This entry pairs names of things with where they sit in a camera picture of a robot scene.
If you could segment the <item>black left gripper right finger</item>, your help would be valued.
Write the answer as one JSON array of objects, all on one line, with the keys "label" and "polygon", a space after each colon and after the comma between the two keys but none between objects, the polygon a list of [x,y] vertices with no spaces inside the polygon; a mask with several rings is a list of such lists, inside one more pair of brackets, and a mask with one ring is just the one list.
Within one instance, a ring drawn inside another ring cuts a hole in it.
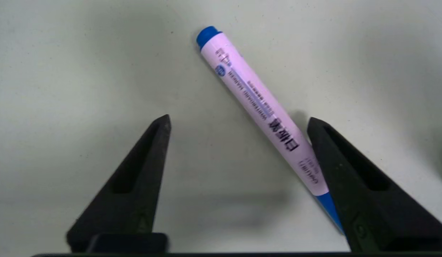
[{"label": "black left gripper right finger", "polygon": [[442,252],[442,223],[334,127],[307,134],[352,252]]}]

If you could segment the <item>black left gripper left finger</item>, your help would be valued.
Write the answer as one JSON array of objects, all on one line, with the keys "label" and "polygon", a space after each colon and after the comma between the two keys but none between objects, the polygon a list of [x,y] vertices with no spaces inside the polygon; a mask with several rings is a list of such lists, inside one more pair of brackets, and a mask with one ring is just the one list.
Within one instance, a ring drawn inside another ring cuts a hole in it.
[{"label": "black left gripper left finger", "polygon": [[169,115],[155,119],[66,234],[72,253],[165,253],[153,231],[170,141]]}]

